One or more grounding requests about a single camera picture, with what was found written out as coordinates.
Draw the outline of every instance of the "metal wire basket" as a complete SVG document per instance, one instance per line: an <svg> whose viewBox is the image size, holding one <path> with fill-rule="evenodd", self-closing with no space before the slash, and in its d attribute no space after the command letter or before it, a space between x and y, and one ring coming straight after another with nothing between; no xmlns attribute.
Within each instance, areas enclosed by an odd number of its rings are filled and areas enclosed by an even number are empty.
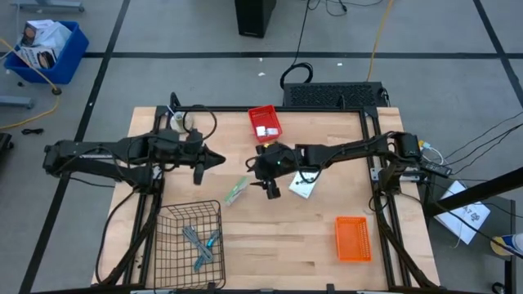
<svg viewBox="0 0 523 294"><path fill-rule="evenodd" d="M198 271L195 263L199 249L183 233L192 228L198 240L212 253ZM217 236L212 246L212 235ZM154 287L174 289L216 289L226 283L226 267L221 231L221 209L218 201L185 203L162 207L156 225Z"/></svg>

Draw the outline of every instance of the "yellow cable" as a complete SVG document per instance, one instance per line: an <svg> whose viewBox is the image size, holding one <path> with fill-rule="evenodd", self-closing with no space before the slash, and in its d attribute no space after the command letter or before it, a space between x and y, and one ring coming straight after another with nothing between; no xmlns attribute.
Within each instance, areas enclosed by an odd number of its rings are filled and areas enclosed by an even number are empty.
<svg viewBox="0 0 523 294"><path fill-rule="evenodd" d="M51 80L49 80L49 78L47 78L41 71L39 71L38 69L35 69L24 57L22 57L16 50L15 48L13 48L11 45L9 45L9 43L7 43L3 38L0 38L0 42L2 42L4 45L7 46L7 48L9 48L10 52L13 52L15 53L18 58L20 58L22 61L24 61L24 63L29 66L32 70L34 70L35 72L37 72L44 80L46 80L47 83L49 83L49 85L51 85L51 87L53 88L53 90L55 91L59 91L58 87L53 83L51 82ZM55 112L56 109L58 109L58 105L60 104L60 96L56 96L56 102L55 102L55 105L48 111L46 112L43 112L39 115L36 115L32 118L27 118L21 122L17 122L17 123L13 123L13 124L10 124L8 126L3 126L3 127L0 127L0 130L5 130L5 129L8 129L8 128L12 128L12 127L18 127L18 126L21 126L23 124L26 124L26 123L29 123L29 122L32 122L33 120L37 120L41 117L44 117L48 114L52 114L53 112Z"/></svg>
<svg viewBox="0 0 523 294"><path fill-rule="evenodd" d="M383 27L385 26L385 20L389 15L389 11L391 10L393 2L394 0L389 0L389 3L387 4L387 9L385 10L385 14L382 17L382 22L379 25L378 33L376 34L376 41L374 41L373 54L370 56L370 66L369 72L367 73L367 82L370 80L370 75L373 74L374 55L376 55L376 49L378 48L379 38L382 35Z"/></svg>

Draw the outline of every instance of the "orange plastic basket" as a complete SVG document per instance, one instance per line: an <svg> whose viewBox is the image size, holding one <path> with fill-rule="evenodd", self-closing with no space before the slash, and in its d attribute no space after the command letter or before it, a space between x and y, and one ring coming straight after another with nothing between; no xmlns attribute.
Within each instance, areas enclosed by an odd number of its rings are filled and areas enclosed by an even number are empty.
<svg viewBox="0 0 523 294"><path fill-rule="evenodd" d="M337 258L340 261L371 261L367 219L357 216L336 218Z"/></svg>

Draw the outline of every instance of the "blue object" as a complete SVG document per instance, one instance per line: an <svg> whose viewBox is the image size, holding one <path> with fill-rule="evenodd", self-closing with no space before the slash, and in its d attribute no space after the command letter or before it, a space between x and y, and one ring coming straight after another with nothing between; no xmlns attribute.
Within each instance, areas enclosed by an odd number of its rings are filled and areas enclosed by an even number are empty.
<svg viewBox="0 0 523 294"><path fill-rule="evenodd" d="M50 69L38 69L53 83L68 84L73 79L74 72L82 60L83 53L87 50L89 41L80 30L75 21L61 21L71 30L71 36L58 56L55 66ZM46 82L37 72L25 64L15 53L9 54L4 63L6 69L12 70L27 82Z"/></svg>
<svg viewBox="0 0 523 294"><path fill-rule="evenodd" d="M214 244L214 242L218 239L218 237L220 236L220 231L219 230L215 230L214 232L212 232L211 234L211 237L209 238L209 240L207 241L207 244L205 245L205 247L207 249L211 249L212 248L212 245ZM199 269L202 267L203 265L203 256L200 255L198 257L198 259L196 260L196 262L194 263L194 271L196 273L199 272Z"/></svg>

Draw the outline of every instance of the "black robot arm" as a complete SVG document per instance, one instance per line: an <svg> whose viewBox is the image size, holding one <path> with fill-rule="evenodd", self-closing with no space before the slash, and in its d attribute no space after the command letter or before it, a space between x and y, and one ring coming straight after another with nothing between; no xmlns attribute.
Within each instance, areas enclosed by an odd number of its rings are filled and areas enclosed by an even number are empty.
<svg viewBox="0 0 523 294"><path fill-rule="evenodd" d="M389 144L395 146L394 151L389 150ZM276 142L259 145L256 151L258 156L251 158L254 164L248 165L248 170L254 171L255 177L260 180L253 185L265 189L269 199L280 196L275 182L280 176L292 172L321 172L334 163L368 156L383 156L389 161L389 166L379 172L378 186L381 191L394 194L399 190L400 176L405 168L418 167L422 159L418 138L398 131L334 146L298 144L291 149Z"/></svg>
<svg viewBox="0 0 523 294"><path fill-rule="evenodd" d="M85 172L123 180L147 193L153 178L151 165L171 165L167 172L179 166L188 166L194 168L194 183L200 185L205 170L226 160L212 152L202 138L196 129L185 140L180 140L177 131L163 129L157 133L123 138L118 142L61 140L46 146L43 168L53 176L62 176L65 172ZM112 162L103 162L101 159L110 159ZM127 166L119 166L116 159Z"/></svg>

